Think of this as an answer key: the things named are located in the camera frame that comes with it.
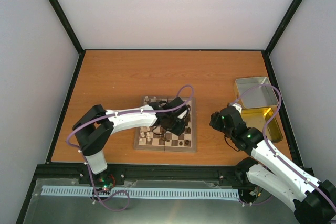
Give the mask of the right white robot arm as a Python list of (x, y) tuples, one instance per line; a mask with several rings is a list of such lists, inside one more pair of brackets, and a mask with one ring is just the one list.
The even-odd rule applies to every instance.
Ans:
[(209, 124), (248, 155), (235, 167), (240, 183), (252, 183), (268, 191), (293, 211), (299, 223), (335, 221), (335, 185), (310, 175), (281, 153), (260, 130), (247, 127), (235, 106), (214, 112)]

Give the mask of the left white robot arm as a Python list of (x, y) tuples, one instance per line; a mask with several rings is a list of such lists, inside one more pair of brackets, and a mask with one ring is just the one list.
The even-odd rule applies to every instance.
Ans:
[(184, 132), (189, 113), (187, 102), (180, 97), (120, 111), (105, 110), (99, 104), (93, 106), (72, 130), (91, 169), (91, 178), (101, 184), (109, 177), (103, 148), (110, 135), (137, 127), (159, 126), (179, 136)]

